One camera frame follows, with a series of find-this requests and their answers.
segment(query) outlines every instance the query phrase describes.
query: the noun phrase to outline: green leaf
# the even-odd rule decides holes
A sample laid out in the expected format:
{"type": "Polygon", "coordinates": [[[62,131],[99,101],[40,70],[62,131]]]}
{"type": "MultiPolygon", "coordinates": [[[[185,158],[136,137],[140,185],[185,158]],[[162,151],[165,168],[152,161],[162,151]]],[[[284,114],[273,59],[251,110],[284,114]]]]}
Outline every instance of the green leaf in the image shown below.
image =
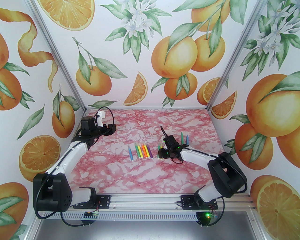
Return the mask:
{"type": "Polygon", "coordinates": [[[289,51],[289,46],[290,46],[290,42],[288,38],[282,33],[280,34],[280,36],[281,36],[280,43],[282,45],[280,46],[280,51],[276,53],[276,59],[278,61],[278,70],[281,68],[281,65],[283,64],[283,61],[287,56],[287,52],[289,51]]]}
{"type": "Polygon", "coordinates": [[[58,93],[56,94],[56,96],[53,99],[52,108],[53,108],[53,112],[54,112],[55,116],[57,117],[57,119],[61,123],[60,115],[59,115],[60,102],[61,102],[61,98],[60,98],[60,90],[59,90],[58,93]]]}
{"type": "Polygon", "coordinates": [[[89,106],[90,106],[90,107],[93,107],[93,108],[99,109],[100,107],[107,107],[107,106],[110,106],[110,105],[112,105],[112,104],[115,103],[115,102],[119,102],[119,101],[101,100],[101,101],[97,101],[97,102],[95,102],[94,104],[89,105],[89,106]]]}
{"type": "Polygon", "coordinates": [[[254,56],[252,57],[252,59],[249,61],[243,79],[242,81],[244,81],[246,79],[246,77],[248,77],[250,75],[250,73],[253,72],[253,70],[255,69],[256,65],[258,64],[258,61],[260,60],[260,56],[258,55],[258,52],[254,54],[254,56]]]}
{"type": "Polygon", "coordinates": [[[181,4],[178,8],[173,10],[172,12],[179,12],[187,9],[193,8],[205,8],[209,5],[212,5],[217,0],[186,0],[183,4],[181,4]]]}
{"type": "Polygon", "coordinates": [[[250,60],[254,57],[255,53],[254,53],[255,49],[253,49],[251,52],[249,52],[247,54],[247,56],[244,58],[243,62],[241,63],[240,66],[244,66],[246,64],[248,64],[250,62],[250,60]]]}
{"type": "Polygon", "coordinates": [[[71,105],[74,111],[77,111],[80,106],[73,96],[64,96],[64,100],[71,105]]]}
{"type": "Polygon", "coordinates": [[[113,15],[115,15],[118,19],[126,18],[126,16],[121,11],[121,6],[109,4],[109,5],[101,5],[102,7],[107,8],[113,15]]]}
{"type": "Polygon", "coordinates": [[[227,87],[227,89],[228,89],[228,82],[229,82],[229,78],[227,78],[224,83],[224,85],[225,85],[225,87],[227,87]]]}
{"type": "Polygon", "coordinates": [[[90,77],[91,77],[91,69],[87,63],[87,61],[84,59],[82,54],[79,52],[78,56],[78,66],[81,72],[81,75],[83,78],[91,85],[90,77]]]}
{"type": "Polygon", "coordinates": [[[170,102],[171,98],[166,97],[163,101],[163,107],[166,106],[170,102]]]}
{"type": "Polygon", "coordinates": [[[13,235],[13,237],[19,236],[19,235],[25,233],[26,228],[27,228],[27,225],[21,224],[21,225],[19,226],[18,230],[17,230],[17,231],[15,232],[15,234],[13,235]]]}
{"type": "Polygon", "coordinates": [[[233,146],[233,148],[230,150],[229,154],[230,154],[230,155],[233,155],[233,154],[235,154],[235,153],[236,153],[236,147],[233,146]]]}
{"type": "Polygon", "coordinates": [[[258,103],[264,100],[273,92],[279,91],[300,91],[300,71],[294,72],[286,76],[280,83],[278,83],[267,95],[265,95],[258,103]]]}
{"type": "Polygon", "coordinates": [[[5,197],[0,199],[0,212],[3,212],[5,209],[10,208],[11,206],[23,201],[24,199],[20,197],[5,197]]]}
{"type": "Polygon", "coordinates": [[[156,16],[159,16],[159,17],[164,17],[164,16],[172,17],[172,15],[170,13],[160,10],[159,8],[153,8],[153,9],[148,10],[147,12],[155,14],[156,16]]]}
{"type": "Polygon", "coordinates": [[[112,41],[117,38],[122,38],[126,35],[127,30],[126,28],[117,28],[112,31],[112,33],[105,39],[105,41],[112,41]]]}
{"type": "Polygon", "coordinates": [[[263,147],[265,146],[266,139],[267,139],[266,136],[261,135],[255,141],[249,163],[254,162],[260,156],[260,154],[262,153],[263,147]]]}
{"type": "Polygon", "coordinates": [[[175,103],[175,100],[170,99],[170,106],[171,106],[171,107],[173,107],[174,103],[175,103]]]}
{"type": "Polygon", "coordinates": [[[153,87],[151,88],[151,92],[158,86],[165,84],[168,81],[169,78],[162,77],[159,79],[156,83],[154,83],[153,87]]]}
{"type": "Polygon", "coordinates": [[[5,84],[1,81],[0,79],[0,91],[2,93],[4,93],[6,96],[15,99],[14,96],[12,95],[12,93],[9,91],[9,89],[7,88],[7,86],[5,86],[5,84]]]}
{"type": "Polygon", "coordinates": [[[125,36],[123,42],[123,55],[127,53],[131,48],[131,37],[129,37],[129,33],[125,36]]]}
{"type": "Polygon", "coordinates": [[[258,30],[259,32],[264,33],[265,36],[268,36],[271,33],[271,25],[267,25],[268,21],[269,19],[263,15],[261,15],[258,20],[258,30]]]}
{"type": "Polygon", "coordinates": [[[158,32],[161,36],[163,36],[163,34],[161,32],[161,24],[160,24],[158,18],[154,14],[150,13],[149,11],[148,12],[143,12],[143,13],[146,15],[146,17],[149,20],[152,21],[151,28],[154,31],[158,32]]]}
{"type": "Polygon", "coordinates": [[[10,215],[5,212],[0,212],[0,226],[17,223],[10,215]]]}
{"type": "Polygon", "coordinates": [[[146,46],[149,50],[149,39],[148,39],[148,35],[146,33],[145,30],[143,30],[143,32],[137,32],[139,34],[139,38],[141,40],[141,43],[146,46]]]}
{"type": "Polygon", "coordinates": [[[285,34],[292,46],[300,49],[300,38],[295,34],[285,34]]]}
{"type": "Polygon", "coordinates": [[[252,148],[254,147],[254,144],[255,144],[256,140],[257,140],[260,136],[262,136],[262,134],[260,134],[260,133],[255,134],[252,138],[250,138],[250,139],[244,144],[244,146],[241,148],[240,151],[247,151],[247,150],[249,150],[249,149],[252,149],[252,148]]]}
{"type": "Polygon", "coordinates": [[[186,94],[188,95],[188,93],[190,92],[190,82],[189,82],[186,74],[181,77],[181,84],[182,84],[186,94]]]}
{"type": "Polygon", "coordinates": [[[166,58],[170,52],[170,50],[181,40],[185,39],[187,36],[191,35],[194,31],[197,30],[200,26],[202,26],[202,23],[184,23],[180,26],[178,26],[171,34],[170,40],[169,40],[169,45],[168,45],[168,50],[166,54],[166,58]]]}
{"type": "Polygon", "coordinates": [[[244,123],[244,124],[245,123],[250,123],[248,116],[245,115],[245,114],[234,115],[229,120],[231,120],[231,119],[239,120],[241,123],[244,123]]]}
{"type": "Polygon", "coordinates": [[[231,139],[231,140],[228,140],[227,143],[224,145],[226,147],[229,147],[229,148],[233,148],[234,147],[234,139],[231,139]]]}
{"type": "Polygon", "coordinates": [[[230,0],[230,16],[237,23],[244,25],[248,0],[230,0]]]}
{"type": "Polygon", "coordinates": [[[125,78],[124,75],[114,64],[103,58],[94,58],[97,68],[111,78],[125,78]]]}
{"type": "Polygon", "coordinates": [[[269,57],[269,53],[265,54],[265,52],[262,51],[262,54],[261,54],[261,56],[259,58],[259,61],[258,61],[258,64],[257,64],[258,75],[260,75],[260,73],[264,69],[264,67],[265,67],[265,65],[267,63],[268,57],[269,57]]]}
{"type": "Polygon", "coordinates": [[[257,46],[257,41],[254,39],[249,39],[244,48],[253,49],[257,46]]]}
{"type": "Polygon", "coordinates": [[[210,49],[210,54],[208,57],[210,57],[219,46],[221,34],[222,34],[222,25],[221,25],[221,16],[220,16],[216,21],[216,24],[214,25],[211,34],[209,36],[208,45],[210,49]]]}
{"type": "Polygon", "coordinates": [[[137,37],[134,35],[131,37],[131,51],[136,62],[138,63],[141,54],[141,40],[139,34],[137,37]]]}
{"type": "Polygon", "coordinates": [[[13,63],[10,63],[10,62],[7,62],[4,66],[3,66],[4,69],[10,71],[10,72],[15,72],[15,71],[19,71],[19,72],[24,72],[26,74],[29,75],[29,73],[22,67],[16,65],[16,64],[13,64],[13,63]]]}
{"type": "Polygon", "coordinates": [[[182,77],[179,77],[176,87],[176,97],[179,95],[179,93],[182,90],[182,77]]]}
{"type": "Polygon", "coordinates": [[[25,133],[27,133],[27,131],[29,129],[33,128],[36,124],[38,124],[40,122],[40,120],[44,116],[44,107],[45,107],[45,104],[44,104],[43,108],[41,108],[40,110],[37,110],[34,114],[29,116],[29,118],[26,120],[24,127],[23,127],[19,137],[17,138],[17,140],[19,138],[21,138],[25,133]]]}

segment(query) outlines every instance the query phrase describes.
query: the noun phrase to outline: table surface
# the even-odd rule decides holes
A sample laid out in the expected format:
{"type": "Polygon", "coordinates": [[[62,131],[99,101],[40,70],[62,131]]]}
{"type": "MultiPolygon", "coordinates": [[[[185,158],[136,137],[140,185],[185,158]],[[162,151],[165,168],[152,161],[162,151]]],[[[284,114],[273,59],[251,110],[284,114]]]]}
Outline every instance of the table surface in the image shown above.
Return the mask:
{"type": "MultiPolygon", "coordinates": [[[[96,110],[90,110],[93,116],[96,110]]],[[[181,165],[157,158],[160,125],[181,142],[189,135],[189,145],[207,153],[221,153],[221,142],[205,109],[114,109],[117,131],[103,136],[79,160],[71,174],[71,188],[94,187],[97,193],[192,194],[211,181],[209,171],[193,163],[181,165]],[[147,143],[153,159],[130,160],[128,145],[147,143]]],[[[112,122],[106,111],[104,123],[112,122]]]]}

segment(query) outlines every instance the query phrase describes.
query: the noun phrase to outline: white flower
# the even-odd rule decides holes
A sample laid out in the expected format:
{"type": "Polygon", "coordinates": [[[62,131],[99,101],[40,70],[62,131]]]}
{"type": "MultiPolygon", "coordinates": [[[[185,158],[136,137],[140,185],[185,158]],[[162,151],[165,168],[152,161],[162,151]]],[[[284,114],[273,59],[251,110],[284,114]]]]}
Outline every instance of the white flower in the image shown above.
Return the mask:
{"type": "Polygon", "coordinates": [[[129,31],[128,37],[130,38],[132,35],[137,37],[137,32],[143,32],[142,28],[137,27],[132,19],[124,26],[124,28],[129,31]]]}

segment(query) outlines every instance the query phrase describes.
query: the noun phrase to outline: orange slice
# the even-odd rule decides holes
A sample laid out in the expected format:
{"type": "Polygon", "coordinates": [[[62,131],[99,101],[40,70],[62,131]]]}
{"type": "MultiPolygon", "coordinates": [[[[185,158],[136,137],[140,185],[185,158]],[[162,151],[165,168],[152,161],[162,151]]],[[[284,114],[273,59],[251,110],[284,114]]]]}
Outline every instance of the orange slice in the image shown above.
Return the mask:
{"type": "Polygon", "coordinates": [[[197,100],[202,105],[207,105],[220,78],[216,77],[204,83],[198,91],[197,100]]]}
{"type": "Polygon", "coordinates": [[[41,135],[29,140],[19,156],[22,175],[32,181],[37,173],[44,173],[59,159],[60,145],[52,136],[41,135]]]}
{"type": "Polygon", "coordinates": [[[288,183],[281,180],[267,182],[258,193],[257,211],[273,239],[299,239],[300,198],[288,183]]]}
{"type": "Polygon", "coordinates": [[[124,101],[123,105],[132,106],[134,104],[138,104],[146,97],[147,92],[148,85],[146,79],[140,72],[138,72],[132,91],[124,101]]]}
{"type": "Polygon", "coordinates": [[[224,102],[222,102],[216,106],[213,106],[211,108],[212,115],[217,119],[224,119],[225,117],[227,117],[231,113],[231,111],[236,103],[237,93],[238,93],[238,91],[235,91],[224,102]]]}
{"type": "Polygon", "coordinates": [[[94,0],[37,0],[57,25],[72,31],[85,29],[92,21],[94,0]]]}

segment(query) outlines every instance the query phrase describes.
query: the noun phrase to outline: black cable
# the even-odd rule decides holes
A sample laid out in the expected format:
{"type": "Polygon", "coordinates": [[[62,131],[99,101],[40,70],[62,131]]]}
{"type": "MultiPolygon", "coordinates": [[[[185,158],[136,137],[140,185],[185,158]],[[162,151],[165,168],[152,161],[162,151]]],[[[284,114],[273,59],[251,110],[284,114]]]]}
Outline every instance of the black cable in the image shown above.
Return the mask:
{"type": "MultiPolygon", "coordinates": [[[[57,167],[60,166],[60,164],[62,163],[62,161],[65,159],[65,157],[77,146],[81,144],[81,142],[75,144],[62,158],[61,160],[59,161],[59,163],[57,164],[57,167]]],[[[48,175],[47,177],[45,178],[45,180],[42,182],[41,186],[40,186],[40,189],[39,191],[37,192],[37,196],[35,198],[35,201],[33,202],[33,209],[34,209],[34,212],[35,212],[35,215],[39,218],[39,219],[47,219],[49,217],[51,217],[53,214],[55,214],[56,212],[52,212],[50,213],[49,215],[45,216],[45,217],[42,217],[41,215],[39,215],[38,213],[38,210],[37,210],[37,202],[38,202],[38,197],[40,195],[40,192],[43,188],[43,186],[45,185],[45,183],[47,182],[47,180],[51,177],[51,175],[56,171],[56,168],[54,168],[48,175]]]]}
{"type": "Polygon", "coordinates": [[[166,132],[163,129],[163,126],[160,126],[161,131],[163,132],[163,134],[165,135],[165,137],[168,137],[168,135],[166,134],[166,132]]]}
{"type": "Polygon", "coordinates": [[[72,225],[72,224],[70,224],[70,223],[67,223],[67,222],[65,221],[65,219],[63,218],[63,216],[62,216],[62,212],[60,212],[60,217],[61,217],[62,221],[64,222],[64,224],[66,224],[66,225],[68,225],[68,226],[70,226],[70,227],[82,227],[82,226],[85,226],[84,223],[83,223],[83,224],[78,224],[78,225],[72,225]]]}

